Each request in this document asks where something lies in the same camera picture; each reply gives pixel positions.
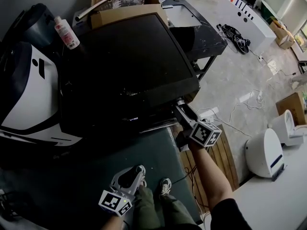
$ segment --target window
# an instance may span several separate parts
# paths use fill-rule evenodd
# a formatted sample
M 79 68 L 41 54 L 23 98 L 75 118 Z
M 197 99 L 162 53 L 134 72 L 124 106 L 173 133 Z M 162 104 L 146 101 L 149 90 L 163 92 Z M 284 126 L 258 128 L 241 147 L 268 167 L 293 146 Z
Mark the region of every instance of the window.
M 307 22 L 301 27 L 297 34 L 294 36 L 301 50 L 305 52 L 307 49 Z

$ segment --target cardboard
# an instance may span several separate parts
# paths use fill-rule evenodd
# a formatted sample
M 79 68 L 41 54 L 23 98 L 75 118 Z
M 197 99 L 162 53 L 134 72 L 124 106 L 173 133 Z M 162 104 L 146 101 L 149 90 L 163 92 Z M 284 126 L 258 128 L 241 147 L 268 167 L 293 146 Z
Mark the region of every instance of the cardboard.
M 276 24 L 273 21 L 270 25 L 271 30 L 276 34 L 276 43 L 280 48 L 288 49 L 294 44 L 294 37 L 284 27 L 280 27 L 280 24 Z
M 100 0 L 92 0 L 92 5 L 98 1 Z M 92 28 L 96 29 L 115 21 L 154 12 L 158 13 L 164 23 L 168 26 L 166 13 L 162 9 L 159 0 L 145 0 L 144 5 L 99 11 L 99 13 L 93 14 L 91 16 Z
M 304 113 L 305 106 L 301 92 L 295 92 L 283 100 L 278 101 L 276 108 L 279 115 L 289 110 L 293 116 L 295 126 L 305 125 L 307 123 L 307 115 Z

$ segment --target hand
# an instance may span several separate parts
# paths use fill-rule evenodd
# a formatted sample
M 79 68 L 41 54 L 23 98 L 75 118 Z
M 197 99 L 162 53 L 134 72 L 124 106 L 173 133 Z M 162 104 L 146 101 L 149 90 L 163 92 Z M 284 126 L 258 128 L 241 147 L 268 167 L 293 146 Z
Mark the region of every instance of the hand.
M 193 151 L 198 151 L 200 149 L 203 149 L 204 147 L 200 144 L 198 144 L 197 142 L 195 142 L 194 140 L 192 139 L 189 139 L 189 149 L 193 152 Z

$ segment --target person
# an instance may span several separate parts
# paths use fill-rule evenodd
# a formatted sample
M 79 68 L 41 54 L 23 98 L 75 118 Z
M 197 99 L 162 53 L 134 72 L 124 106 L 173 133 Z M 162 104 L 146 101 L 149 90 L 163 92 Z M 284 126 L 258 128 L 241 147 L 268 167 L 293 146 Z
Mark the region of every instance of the person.
M 208 152 L 194 141 L 190 141 L 189 149 L 193 154 L 201 184 L 206 193 L 209 210 L 212 216 L 211 229 L 250 230 L 233 198 L 231 186 L 222 171 L 213 162 Z M 165 227 L 154 209 L 151 190 L 140 185 L 136 193 L 133 227 L 137 230 L 153 229 L 189 229 L 200 230 L 193 221 L 185 206 L 170 195 L 172 183 L 168 178 L 161 180 L 160 200 L 165 219 Z M 120 230 L 123 219 L 113 216 L 102 230 Z
M 295 77 L 291 78 L 289 80 L 289 83 L 292 89 L 296 89 L 299 86 L 305 85 L 307 83 L 307 72 L 301 75 L 296 75 Z

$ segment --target wooden crate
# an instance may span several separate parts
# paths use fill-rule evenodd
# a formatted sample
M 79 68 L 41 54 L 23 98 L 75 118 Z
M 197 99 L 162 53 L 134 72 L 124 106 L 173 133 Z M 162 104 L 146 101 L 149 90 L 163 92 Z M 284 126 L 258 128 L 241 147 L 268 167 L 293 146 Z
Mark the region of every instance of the wooden crate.
M 234 159 L 231 154 L 224 128 L 222 125 L 219 125 L 218 127 L 222 130 L 222 133 L 218 138 L 216 144 L 209 148 L 209 155 L 228 179 L 232 190 L 235 191 L 239 188 L 239 181 L 236 173 Z M 185 171 L 192 171 L 192 168 L 194 168 L 195 166 L 195 161 L 193 159 L 191 151 L 184 151 L 180 154 L 180 156 Z M 187 179 L 192 190 L 192 175 L 189 177 L 187 177 Z M 209 211 L 207 197 L 201 185 L 201 180 L 197 171 L 195 172 L 194 193 L 197 202 L 201 206 L 202 211 Z

